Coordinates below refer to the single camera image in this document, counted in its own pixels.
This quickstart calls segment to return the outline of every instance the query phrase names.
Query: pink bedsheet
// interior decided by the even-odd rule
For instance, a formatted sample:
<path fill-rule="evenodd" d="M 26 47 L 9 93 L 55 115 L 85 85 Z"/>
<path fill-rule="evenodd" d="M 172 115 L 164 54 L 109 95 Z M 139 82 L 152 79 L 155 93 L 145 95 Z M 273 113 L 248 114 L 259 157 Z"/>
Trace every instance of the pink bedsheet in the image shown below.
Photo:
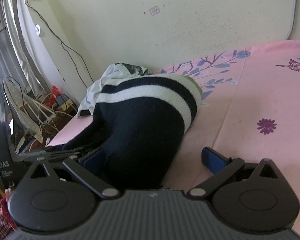
<path fill-rule="evenodd" d="M 201 163 L 210 146 L 246 162 L 271 158 L 300 200 L 300 40 L 219 53 L 155 73 L 193 77 L 202 108 L 186 133 L 164 186 L 189 188 L 211 176 Z M 90 122 L 72 119 L 50 144 L 65 143 Z M 300 214 L 293 228 L 300 234 Z"/>

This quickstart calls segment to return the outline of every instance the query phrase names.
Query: plaid fabric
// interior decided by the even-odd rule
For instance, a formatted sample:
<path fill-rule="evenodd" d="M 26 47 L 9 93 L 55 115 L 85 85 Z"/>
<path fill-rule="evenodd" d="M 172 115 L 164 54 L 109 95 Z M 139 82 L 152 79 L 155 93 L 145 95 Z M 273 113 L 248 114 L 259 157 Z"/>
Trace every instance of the plaid fabric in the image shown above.
<path fill-rule="evenodd" d="M 4 240 L 15 231 L 16 226 L 8 213 L 7 198 L 3 198 L 0 205 L 0 240 Z"/>

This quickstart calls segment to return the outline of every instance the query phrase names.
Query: black stripe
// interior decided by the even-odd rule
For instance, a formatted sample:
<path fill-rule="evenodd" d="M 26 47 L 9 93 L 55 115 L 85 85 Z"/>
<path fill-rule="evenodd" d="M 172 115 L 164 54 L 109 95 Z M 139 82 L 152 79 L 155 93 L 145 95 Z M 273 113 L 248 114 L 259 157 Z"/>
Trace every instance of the black stripe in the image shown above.
<path fill-rule="evenodd" d="M 114 85 L 104 85 L 102 93 L 114 94 L 121 90 L 125 90 L 132 87 L 144 86 L 144 85 L 158 85 L 162 87 L 169 88 L 176 93 L 178 93 L 184 101 L 188 104 L 191 112 L 191 122 L 193 122 L 195 115 L 197 114 L 197 104 L 194 100 L 193 95 L 188 89 L 186 89 L 178 81 L 175 81 L 166 77 L 143 77 L 134 78 L 120 83 L 117 86 Z"/>

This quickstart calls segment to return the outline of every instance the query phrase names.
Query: white stripe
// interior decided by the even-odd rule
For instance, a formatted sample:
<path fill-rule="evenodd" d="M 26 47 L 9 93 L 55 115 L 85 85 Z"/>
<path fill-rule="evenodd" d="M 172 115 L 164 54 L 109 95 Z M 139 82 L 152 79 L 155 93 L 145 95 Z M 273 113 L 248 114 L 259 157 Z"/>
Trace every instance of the white stripe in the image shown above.
<path fill-rule="evenodd" d="M 198 88 L 196 87 L 195 84 L 193 84 L 190 80 L 188 80 L 187 78 L 180 76 L 180 75 L 176 75 L 176 74 L 158 74 L 158 75 L 147 75 L 147 76 L 138 76 L 138 77 L 133 77 L 133 78 L 123 78 L 123 79 L 109 79 L 105 85 L 113 85 L 113 86 L 117 86 L 125 81 L 128 81 L 130 79 L 136 79 L 136 78 L 148 78 L 148 77 L 162 77 L 162 78 L 169 78 L 172 79 L 174 81 L 177 81 L 178 83 L 180 83 L 181 85 L 183 85 L 186 89 L 188 89 L 190 91 L 190 93 L 193 95 L 195 103 L 197 105 L 197 110 L 200 108 L 201 106 L 201 95 L 200 92 L 198 91 Z"/>
<path fill-rule="evenodd" d="M 141 97 L 158 98 L 172 105 L 182 116 L 185 125 L 184 133 L 188 130 L 191 124 L 191 112 L 188 104 L 178 93 L 166 87 L 144 85 L 127 88 L 113 94 L 101 93 L 97 99 L 97 103 L 117 103 Z"/>

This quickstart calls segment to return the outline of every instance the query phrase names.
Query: ridged gray surface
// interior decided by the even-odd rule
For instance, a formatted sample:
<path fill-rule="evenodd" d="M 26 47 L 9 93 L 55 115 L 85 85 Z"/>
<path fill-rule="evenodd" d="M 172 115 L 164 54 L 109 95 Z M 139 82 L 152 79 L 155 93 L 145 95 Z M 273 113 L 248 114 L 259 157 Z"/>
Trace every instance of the ridged gray surface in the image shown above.
<path fill-rule="evenodd" d="M 127 191 L 103 201 L 76 229 L 51 236 L 18 231 L 9 240 L 300 240 L 291 230 L 271 235 L 241 233 L 215 218 L 207 203 L 181 191 Z"/>

